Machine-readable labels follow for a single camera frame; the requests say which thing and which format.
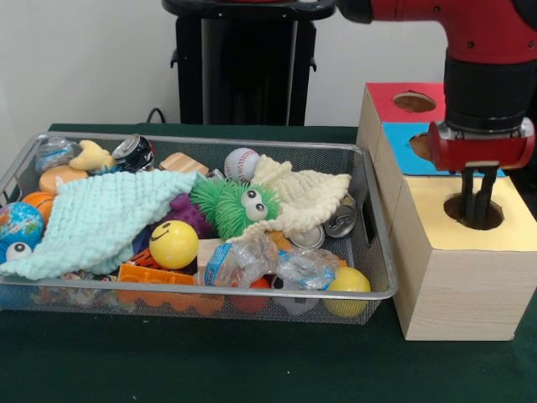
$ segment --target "light blue knitted cloth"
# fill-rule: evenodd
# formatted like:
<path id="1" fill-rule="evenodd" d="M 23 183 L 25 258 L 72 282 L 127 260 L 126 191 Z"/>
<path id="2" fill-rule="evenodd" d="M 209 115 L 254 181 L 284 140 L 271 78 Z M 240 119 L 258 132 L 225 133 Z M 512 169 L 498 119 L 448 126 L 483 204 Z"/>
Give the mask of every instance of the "light blue knitted cloth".
<path id="1" fill-rule="evenodd" d="M 195 180 L 196 174 L 154 170 L 66 183 L 43 241 L 29 257 L 0 265 L 0 274 L 38 280 L 75 270 L 111 273 L 133 256 L 134 237 L 166 215 L 174 197 L 190 193 Z"/>

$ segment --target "red square panel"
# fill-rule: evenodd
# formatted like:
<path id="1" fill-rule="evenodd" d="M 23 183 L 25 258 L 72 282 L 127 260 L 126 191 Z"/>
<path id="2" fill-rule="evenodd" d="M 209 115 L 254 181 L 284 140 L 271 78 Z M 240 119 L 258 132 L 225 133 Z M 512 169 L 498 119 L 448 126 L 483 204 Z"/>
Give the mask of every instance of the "red square panel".
<path id="1" fill-rule="evenodd" d="M 383 123 L 429 123 L 444 120 L 446 116 L 441 82 L 386 82 L 367 86 Z"/>

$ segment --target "gray mesh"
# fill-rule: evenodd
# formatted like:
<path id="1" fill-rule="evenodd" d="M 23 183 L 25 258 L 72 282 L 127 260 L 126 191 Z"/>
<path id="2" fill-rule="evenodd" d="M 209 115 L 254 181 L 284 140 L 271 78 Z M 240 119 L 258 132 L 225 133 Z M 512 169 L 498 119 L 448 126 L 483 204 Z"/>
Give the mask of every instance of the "gray mesh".
<path id="1" fill-rule="evenodd" d="M 73 135 L 75 141 L 80 138 L 94 139 L 106 149 L 114 149 L 121 143 L 117 135 L 84 133 Z M 363 156 L 355 149 L 334 146 L 292 146 L 290 144 L 271 144 L 268 142 L 207 142 L 196 139 L 151 139 L 155 147 L 155 166 L 175 152 L 185 153 L 211 168 L 222 168 L 226 156 L 238 146 L 250 146 L 260 154 L 267 154 L 277 161 L 290 160 L 294 170 L 318 170 L 328 174 L 349 173 L 352 182 L 349 192 L 357 201 L 358 221 L 350 236 L 341 239 L 326 238 L 323 248 L 344 258 L 349 266 L 362 271 L 369 279 L 372 295 L 389 293 L 394 284 L 390 279 L 386 256 L 383 254 L 378 234 L 371 243 L 367 241 L 362 219 L 363 203 L 370 197 L 368 180 L 364 168 Z M 34 152 L 19 158 L 15 177 L 23 195 L 35 191 L 39 177 L 34 172 Z M 372 217 L 377 227 L 377 220 Z M 358 317 L 339 317 L 331 314 L 323 300 L 315 298 L 320 291 L 312 291 L 306 298 L 291 298 L 281 290 L 278 297 L 249 296 L 244 290 L 242 296 L 216 296 L 211 294 L 211 287 L 203 294 L 179 294 L 168 292 L 104 290 L 86 288 L 68 288 L 65 286 L 13 285 L 12 279 L 2 279 L 12 284 L 0 284 L 0 307 L 3 309 L 26 311 L 67 311 L 120 315 L 150 315 L 172 317 L 213 317 L 222 319 L 255 319 L 266 321 L 289 322 L 329 322 L 364 324 L 368 321 L 380 301 L 391 295 L 382 295 L 374 300 L 365 301 L 365 309 Z M 330 300 L 336 308 L 344 310 L 348 300 Z M 256 308 L 264 307 L 259 312 L 251 313 Z"/>

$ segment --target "green fuzzy ball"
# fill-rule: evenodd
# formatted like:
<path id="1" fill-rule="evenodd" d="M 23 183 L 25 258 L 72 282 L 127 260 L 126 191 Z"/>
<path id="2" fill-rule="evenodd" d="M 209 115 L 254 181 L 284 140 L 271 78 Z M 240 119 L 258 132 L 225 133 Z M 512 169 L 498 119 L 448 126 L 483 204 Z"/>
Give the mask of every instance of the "green fuzzy ball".
<path id="1" fill-rule="evenodd" d="M 262 197 L 267 208 L 267 217 L 263 220 L 272 220 L 278 216 L 279 202 L 274 191 L 259 185 L 239 185 L 233 182 L 224 189 L 216 209 L 216 230 L 220 238 L 240 237 L 244 230 L 254 223 L 248 218 L 241 202 L 242 195 L 247 191 L 256 191 Z"/>
<path id="2" fill-rule="evenodd" d="M 192 190 L 190 199 L 200 207 L 206 219 L 224 240 L 240 237 L 253 224 L 242 205 L 242 195 L 256 191 L 267 208 L 264 220 L 273 220 L 279 214 L 279 201 L 275 191 L 260 185 L 238 184 L 231 181 L 202 181 Z"/>

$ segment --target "yellow toy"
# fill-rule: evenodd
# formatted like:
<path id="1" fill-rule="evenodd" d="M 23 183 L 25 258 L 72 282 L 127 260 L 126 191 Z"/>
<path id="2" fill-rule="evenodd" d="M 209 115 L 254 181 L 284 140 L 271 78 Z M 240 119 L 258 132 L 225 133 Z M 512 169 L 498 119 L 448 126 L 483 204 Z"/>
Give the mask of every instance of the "yellow toy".
<path id="1" fill-rule="evenodd" d="M 183 269 L 192 263 L 199 246 L 194 228 L 177 220 L 160 224 L 149 240 L 149 252 L 154 261 L 169 270 Z"/>
<path id="2" fill-rule="evenodd" d="M 116 161 L 99 144 L 91 140 L 82 140 L 80 146 L 82 152 L 76 158 L 69 161 L 71 168 L 86 170 L 92 174 L 106 174 L 115 171 Z"/>
<path id="3" fill-rule="evenodd" d="M 371 292 L 369 280 L 358 270 L 340 267 L 328 291 Z M 326 309 L 338 317 L 357 317 L 366 308 L 367 301 L 323 300 Z"/>

